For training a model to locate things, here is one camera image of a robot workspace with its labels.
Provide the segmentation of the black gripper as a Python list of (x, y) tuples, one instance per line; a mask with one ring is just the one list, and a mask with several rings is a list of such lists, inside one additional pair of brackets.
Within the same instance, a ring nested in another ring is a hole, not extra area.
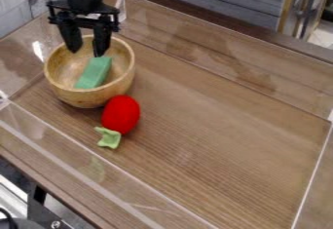
[(79, 28), (94, 28), (94, 56), (102, 57), (111, 46), (112, 32), (119, 32), (119, 9), (102, 3), (95, 10), (72, 9), (66, 0), (48, 1), (48, 20), (59, 25), (68, 50), (76, 53), (82, 47)]

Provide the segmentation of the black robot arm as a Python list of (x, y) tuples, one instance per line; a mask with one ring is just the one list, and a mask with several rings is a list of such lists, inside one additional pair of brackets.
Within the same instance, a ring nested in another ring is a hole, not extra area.
[(76, 53), (83, 46), (80, 29), (91, 29), (94, 57), (111, 47), (112, 33), (119, 32), (119, 9), (103, 0), (50, 0), (48, 21), (59, 28), (66, 46)]

